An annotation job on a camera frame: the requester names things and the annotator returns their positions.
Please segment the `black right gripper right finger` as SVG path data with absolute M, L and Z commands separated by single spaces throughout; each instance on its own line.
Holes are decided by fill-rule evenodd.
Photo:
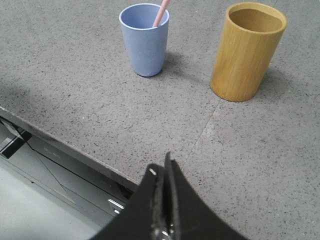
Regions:
M 164 161 L 163 206 L 172 240 L 244 240 L 198 196 L 169 152 Z

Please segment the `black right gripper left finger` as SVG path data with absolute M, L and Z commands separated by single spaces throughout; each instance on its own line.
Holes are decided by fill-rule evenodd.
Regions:
M 149 164 L 124 209 L 99 231 L 95 240 L 161 240 L 165 230 L 164 168 Z

